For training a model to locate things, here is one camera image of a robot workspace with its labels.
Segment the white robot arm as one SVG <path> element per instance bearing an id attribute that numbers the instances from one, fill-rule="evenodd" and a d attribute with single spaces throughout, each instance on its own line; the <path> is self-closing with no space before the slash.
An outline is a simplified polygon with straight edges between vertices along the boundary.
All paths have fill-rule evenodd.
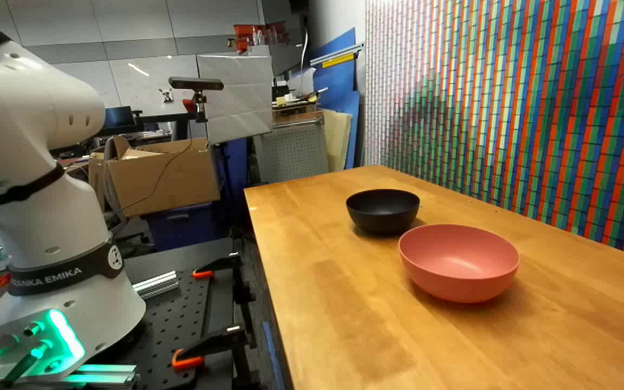
<path id="1" fill-rule="evenodd" d="M 101 123 L 94 87 L 0 32 L 0 385 L 63 376 L 146 315 L 94 186 L 54 158 Z"/>

